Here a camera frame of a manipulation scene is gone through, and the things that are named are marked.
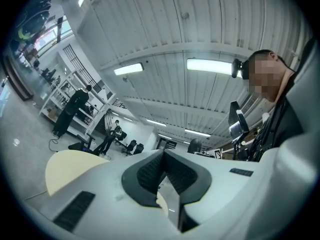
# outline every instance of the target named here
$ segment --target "gray floor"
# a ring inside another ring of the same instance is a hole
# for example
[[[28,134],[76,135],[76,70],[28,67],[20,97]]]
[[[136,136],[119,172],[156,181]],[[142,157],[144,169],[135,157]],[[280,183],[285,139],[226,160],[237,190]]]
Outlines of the gray floor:
[[[33,101],[23,102],[8,83],[0,99],[0,161],[12,190],[18,198],[39,210],[49,198],[46,193],[45,170],[47,162],[54,152],[49,150],[53,123],[45,116],[38,116],[39,108]],[[68,149],[78,140],[71,134],[65,134],[51,149]],[[96,135],[96,143],[102,142]],[[109,160],[126,157],[121,146],[112,143],[107,152]],[[169,219],[178,223],[179,196],[169,181],[163,182],[159,192],[167,203]]]

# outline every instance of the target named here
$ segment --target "black cable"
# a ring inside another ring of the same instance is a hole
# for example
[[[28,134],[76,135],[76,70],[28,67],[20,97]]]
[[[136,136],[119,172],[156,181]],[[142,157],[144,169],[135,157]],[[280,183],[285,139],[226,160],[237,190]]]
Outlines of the black cable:
[[[49,140],[48,148],[50,149],[50,151],[52,151],[52,152],[59,152],[58,150],[52,150],[52,149],[50,148],[50,142],[53,142],[53,144],[58,144],[58,140],[59,140],[58,138],[57,138],[57,139],[52,138],[52,139]]]

